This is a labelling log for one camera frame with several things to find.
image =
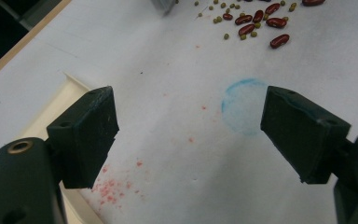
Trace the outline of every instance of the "dark floor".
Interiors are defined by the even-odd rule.
[[[0,0],[0,59],[61,0]]]

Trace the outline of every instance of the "table surface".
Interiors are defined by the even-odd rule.
[[[275,2],[231,10],[236,18]],[[356,138],[358,2],[297,1],[288,12],[291,3],[273,14],[289,17],[285,28],[262,22],[240,41],[233,21],[212,23],[224,11],[209,10],[212,0],[180,1],[165,16],[151,1],[72,0],[0,71],[0,147],[65,72],[114,89],[120,132],[94,188],[81,190],[104,222],[336,223],[335,178],[301,184],[259,123],[273,85],[345,119]],[[289,42],[271,49],[281,34]]]

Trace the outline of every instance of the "kidney bean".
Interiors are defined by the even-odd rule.
[[[253,22],[254,22],[254,23],[261,22],[261,20],[263,20],[263,17],[264,17],[264,12],[263,12],[263,10],[257,10],[257,12],[255,13]]]
[[[319,6],[324,3],[324,0],[302,0],[304,7]]]
[[[281,18],[271,18],[266,21],[266,24],[275,28],[283,28],[287,21]]]
[[[277,49],[278,47],[286,44],[287,41],[289,41],[289,38],[290,38],[290,35],[280,35],[280,36],[276,37],[275,39],[271,40],[271,42],[269,42],[269,45],[273,49]]]
[[[225,13],[223,14],[223,19],[225,19],[226,21],[231,21],[232,20],[232,15]]]
[[[238,31],[238,35],[248,35],[255,29],[255,26],[253,24],[245,25],[244,27],[240,28]]]
[[[266,12],[266,14],[271,15],[272,13],[276,12],[280,6],[281,6],[281,4],[274,3],[271,6],[267,7],[265,12]]]
[[[251,21],[252,18],[253,18],[252,15],[245,15],[245,16],[238,17],[238,18],[235,20],[235,24],[237,24],[237,25],[244,24],[244,23],[246,23],[246,22]]]

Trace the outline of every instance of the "wooden strip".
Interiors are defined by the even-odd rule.
[[[32,29],[28,34],[23,37],[10,51],[8,51],[5,56],[0,59],[0,71],[5,65],[10,62],[16,56],[22,48],[24,48],[49,22],[51,22],[54,17],[56,17],[68,4],[71,0],[61,0],[61,2],[53,8],[49,14],[40,21],[34,29]]]

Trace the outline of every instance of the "pile of beans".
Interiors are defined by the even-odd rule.
[[[271,2],[271,0],[259,0],[264,2]],[[314,7],[321,5],[325,0],[302,0],[302,5],[304,7]],[[213,0],[213,3],[215,5],[219,4],[219,0]],[[196,1],[194,3],[194,6],[198,6],[199,2]],[[297,3],[292,3],[288,9],[289,12],[293,12],[296,9]],[[282,7],[286,6],[286,2],[282,0],[280,3],[273,3],[269,5],[264,11],[262,9],[259,9],[255,12],[253,15],[245,15],[245,13],[241,13],[240,16],[234,20],[234,23],[238,26],[245,24],[240,28],[238,31],[238,35],[240,37],[240,40],[246,39],[247,35],[250,35],[251,37],[256,37],[257,32],[255,29],[259,29],[261,27],[262,21],[265,21],[266,25],[269,27],[277,28],[277,29],[283,29],[287,22],[289,21],[288,17],[283,18],[271,18],[270,16],[276,12],[277,10],[281,9]],[[233,15],[230,14],[230,10],[233,9],[240,9],[240,5],[236,4],[230,4],[229,6],[226,3],[220,4],[221,8],[226,8],[225,13],[222,15],[222,17],[218,16],[217,18],[213,19],[213,23],[218,23],[223,20],[225,21],[232,21],[234,19]],[[228,34],[224,34],[224,39],[227,40],[229,38]],[[275,37],[269,42],[269,45],[272,49],[277,49],[278,47],[286,44],[290,39],[290,35],[283,34]]]

